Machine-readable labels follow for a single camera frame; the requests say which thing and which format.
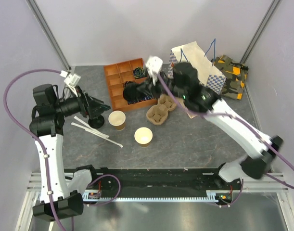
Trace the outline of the black plastic cup lid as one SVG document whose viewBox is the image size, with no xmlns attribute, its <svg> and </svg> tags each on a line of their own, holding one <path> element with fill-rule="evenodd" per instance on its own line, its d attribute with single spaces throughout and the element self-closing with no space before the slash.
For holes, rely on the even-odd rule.
<svg viewBox="0 0 294 231">
<path fill-rule="evenodd" d="M 88 120 L 88 125 L 94 129 L 101 128 L 104 125 L 104 123 L 105 123 L 105 120 L 102 115 L 99 115 L 98 117 L 95 117 L 95 118 L 89 118 Z"/>
</svg>

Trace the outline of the cardboard cup carrier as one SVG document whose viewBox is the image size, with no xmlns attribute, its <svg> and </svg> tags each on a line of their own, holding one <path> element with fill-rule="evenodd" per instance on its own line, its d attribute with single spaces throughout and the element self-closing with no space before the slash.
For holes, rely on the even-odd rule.
<svg viewBox="0 0 294 231">
<path fill-rule="evenodd" d="M 168 118 L 168 113 L 173 111 L 177 104 L 168 95 L 162 94 L 157 105 L 152 106 L 146 113 L 146 118 L 152 124 L 162 125 Z"/>
</svg>

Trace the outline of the paper cup front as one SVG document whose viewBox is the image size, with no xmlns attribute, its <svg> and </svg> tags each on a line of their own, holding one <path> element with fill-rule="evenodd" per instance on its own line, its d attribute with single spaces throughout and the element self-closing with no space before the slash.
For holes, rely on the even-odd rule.
<svg viewBox="0 0 294 231">
<path fill-rule="evenodd" d="M 134 139 L 141 147 L 147 147 L 152 141 L 152 138 L 153 133 L 147 127 L 138 128 L 134 133 Z"/>
</svg>

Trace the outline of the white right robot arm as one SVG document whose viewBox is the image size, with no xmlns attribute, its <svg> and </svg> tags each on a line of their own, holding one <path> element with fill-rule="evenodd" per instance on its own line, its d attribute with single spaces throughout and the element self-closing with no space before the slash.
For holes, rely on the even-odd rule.
<svg viewBox="0 0 294 231">
<path fill-rule="evenodd" d="M 245 157 L 218 167 L 213 177 L 216 188 L 225 189 L 230 182 L 244 176 L 259 180 L 269 171 L 283 139 L 278 135 L 271 137 L 242 119 L 220 95 L 200 83 L 198 71 L 190 63 L 174 65 L 172 78 L 160 71 L 164 84 L 157 80 L 149 67 L 144 72 L 146 79 L 142 83 L 130 82 L 125 85 L 123 97 L 126 101 L 132 102 L 143 96 L 159 98 L 169 89 L 174 97 L 184 100 L 188 110 L 206 114 L 205 120 L 222 129 L 245 150 Z"/>
</svg>

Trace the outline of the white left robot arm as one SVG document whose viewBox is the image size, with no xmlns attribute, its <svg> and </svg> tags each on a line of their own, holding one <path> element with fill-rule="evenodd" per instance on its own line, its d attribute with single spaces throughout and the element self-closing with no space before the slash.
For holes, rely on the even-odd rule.
<svg viewBox="0 0 294 231">
<path fill-rule="evenodd" d="M 43 84 L 33 89 L 36 106 L 32 110 L 29 130 L 36 137 L 35 144 L 40 160 L 40 204 L 33 207 L 33 215 L 46 221 L 72 218 L 83 213 L 83 193 L 98 185 L 92 165 L 77 167 L 67 182 L 62 157 L 65 118 L 80 113 L 88 118 L 91 128 L 104 125 L 103 112 L 110 106 L 75 87 L 75 95 L 60 99 L 57 87 Z"/>
</svg>

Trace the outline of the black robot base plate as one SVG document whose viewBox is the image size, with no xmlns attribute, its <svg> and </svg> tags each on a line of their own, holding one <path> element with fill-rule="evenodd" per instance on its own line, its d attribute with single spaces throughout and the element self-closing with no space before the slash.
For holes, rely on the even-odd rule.
<svg viewBox="0 0 294 231">
<path fill-rule="evenodd" d="M 241 180 L 217 186 L 215 168 L 93 168 L 92 179 L 111 174 L 121 183 L 121 196 L 205 196 L 206 191 L 234 191 L 241 189 Z"/>
</svg>

